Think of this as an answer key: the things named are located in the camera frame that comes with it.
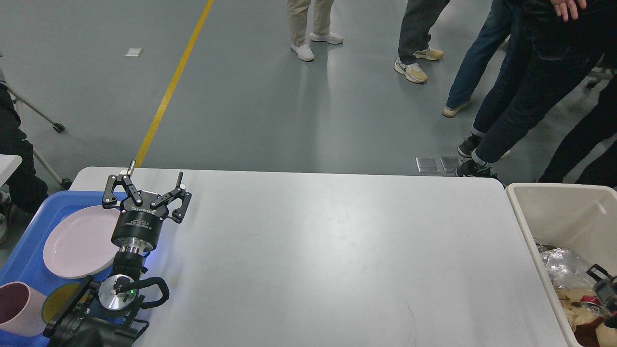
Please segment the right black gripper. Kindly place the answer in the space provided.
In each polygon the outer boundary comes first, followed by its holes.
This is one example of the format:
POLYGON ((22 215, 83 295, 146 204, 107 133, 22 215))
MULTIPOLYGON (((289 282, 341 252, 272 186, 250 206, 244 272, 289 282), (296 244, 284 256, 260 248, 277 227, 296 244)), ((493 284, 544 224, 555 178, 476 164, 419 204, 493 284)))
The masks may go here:
POLYGON ((604 324, 615 329, 617 327, 617 278, 599 264, 593 264, 586 270, 586 274, 595 281, 593 290, 603 307, 604 324))

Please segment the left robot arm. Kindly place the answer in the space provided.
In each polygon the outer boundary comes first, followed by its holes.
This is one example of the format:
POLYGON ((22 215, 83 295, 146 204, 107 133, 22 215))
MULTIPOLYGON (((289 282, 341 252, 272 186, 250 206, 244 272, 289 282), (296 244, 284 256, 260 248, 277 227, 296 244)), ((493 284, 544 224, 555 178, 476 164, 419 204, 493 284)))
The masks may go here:
POLYGON ((111 235, 118 251, 110 274, 104 281, 86 275, 73 290, 43 331, 51 347, 130 347, 149 326, 138 312, 170 297, 163 278, 142 279, 145 259, 157 248, 163 222, 183 221, 192 195, 182 184, 183 172, 163 195, 139 190, 134 166, 133 160, 125 173, 110 175, 102 195, 102 207, 120 213, 111 235))

